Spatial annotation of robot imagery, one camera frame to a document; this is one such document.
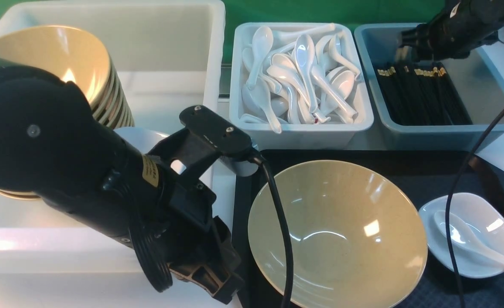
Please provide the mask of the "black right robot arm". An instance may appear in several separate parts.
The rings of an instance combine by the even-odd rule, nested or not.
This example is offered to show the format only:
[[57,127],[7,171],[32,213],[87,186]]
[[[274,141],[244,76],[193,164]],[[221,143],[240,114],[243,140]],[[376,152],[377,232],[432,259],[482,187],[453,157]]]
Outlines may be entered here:
[[474,49],[501,41],[504,0],[459,0],[428,23],[401,31],[394,60],[465,59]]

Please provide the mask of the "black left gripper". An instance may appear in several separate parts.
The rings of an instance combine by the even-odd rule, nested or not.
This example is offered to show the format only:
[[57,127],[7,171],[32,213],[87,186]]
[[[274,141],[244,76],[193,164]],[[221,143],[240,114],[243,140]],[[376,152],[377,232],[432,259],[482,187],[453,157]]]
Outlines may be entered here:
[[213,215],[215,201],[209,187],[165,185],[158,218],[168,226],[158,243],[177,278],[198,285],[226,305],[244,286],[244,280],[236,271],[241,257],[232,245],[232,234],[221,218]]

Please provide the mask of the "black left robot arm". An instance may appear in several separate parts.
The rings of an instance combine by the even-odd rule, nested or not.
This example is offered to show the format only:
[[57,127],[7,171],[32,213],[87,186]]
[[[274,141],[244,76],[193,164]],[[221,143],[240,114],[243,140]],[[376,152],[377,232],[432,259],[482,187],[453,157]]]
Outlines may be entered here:
[[74,82],[0,59],[0,189],[39,195],[132,249],[156,291],[177,275],[228,304],[245,283],[200,180],[226,154],[223,118],[206,107],[180,118],[190,122],[143,154],[94,119]]

